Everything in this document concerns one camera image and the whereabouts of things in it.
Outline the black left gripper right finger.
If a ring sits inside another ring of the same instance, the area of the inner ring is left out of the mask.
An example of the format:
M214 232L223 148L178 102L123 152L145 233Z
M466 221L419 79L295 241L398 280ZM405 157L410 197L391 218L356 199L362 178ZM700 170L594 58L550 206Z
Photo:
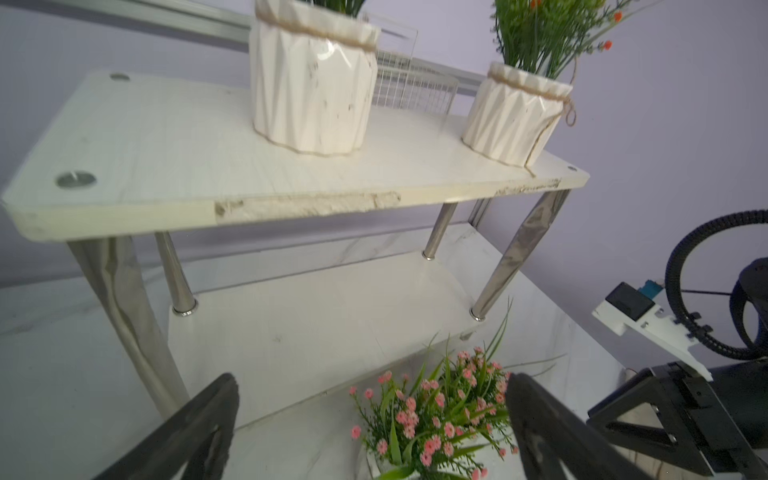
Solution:
M505 401L528 479L648 477L532 377L512 374Z

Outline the pink flower pot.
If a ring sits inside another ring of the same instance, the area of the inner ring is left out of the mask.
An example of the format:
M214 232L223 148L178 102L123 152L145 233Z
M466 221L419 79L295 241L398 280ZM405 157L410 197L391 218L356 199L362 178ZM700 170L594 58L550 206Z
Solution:
M360 444L354 478L485 479L480 451L518 453L505 405L512 372L495 359L507 326L487 345L446 352L414 380L386 371L377 388L350 387L360 417L351 429Z

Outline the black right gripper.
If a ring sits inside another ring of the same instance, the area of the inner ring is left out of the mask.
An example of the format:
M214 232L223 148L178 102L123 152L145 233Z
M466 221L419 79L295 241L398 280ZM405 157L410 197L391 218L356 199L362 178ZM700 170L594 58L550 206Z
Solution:
M644 369L590 409L587 424L615 446L691 473L765 479L767 361L711 374L681 363Z

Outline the aluminium frame profile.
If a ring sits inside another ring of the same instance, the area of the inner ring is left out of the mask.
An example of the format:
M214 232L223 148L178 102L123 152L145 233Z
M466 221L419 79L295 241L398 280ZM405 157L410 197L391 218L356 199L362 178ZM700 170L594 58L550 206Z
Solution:
M248 51L253 8L239 13L201 1L17 1L20 9L218 48Z

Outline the white two-tier rack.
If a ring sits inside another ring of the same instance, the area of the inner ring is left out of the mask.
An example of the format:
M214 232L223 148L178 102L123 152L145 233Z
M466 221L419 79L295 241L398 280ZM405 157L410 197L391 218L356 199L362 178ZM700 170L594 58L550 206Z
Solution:
M162 245L176 297L188 293L173 231L327 217L537 193L555 216L588 174L543 154L531 168L468 149L464 120L377 108L364 146L299 154L258 135L242 89L146 75L87 76L31 150L2 203L18 232L66 243L157 409L174 414L223 373L240 424L469 336L515 266L478 299L418 251L195 295L159 330L132 239Z

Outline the orange flower pot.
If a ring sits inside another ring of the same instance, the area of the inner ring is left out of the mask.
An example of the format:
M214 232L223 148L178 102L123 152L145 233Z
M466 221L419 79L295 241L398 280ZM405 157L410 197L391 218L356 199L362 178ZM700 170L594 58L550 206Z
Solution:
M257 1L249 33L254 130L299 153L361 148L379 27L307 1Z
M496 1L490 65L467 117L462 142L476 153L529 169L560 122L577 119L572 81L581 56L606 52L606 35L643 11L635 1Z

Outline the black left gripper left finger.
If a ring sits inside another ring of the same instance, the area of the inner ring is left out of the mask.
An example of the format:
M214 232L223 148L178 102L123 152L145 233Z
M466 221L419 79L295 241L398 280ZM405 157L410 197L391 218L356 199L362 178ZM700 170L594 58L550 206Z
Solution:
M220 375L99 479L220 479L229 459L239 386Z

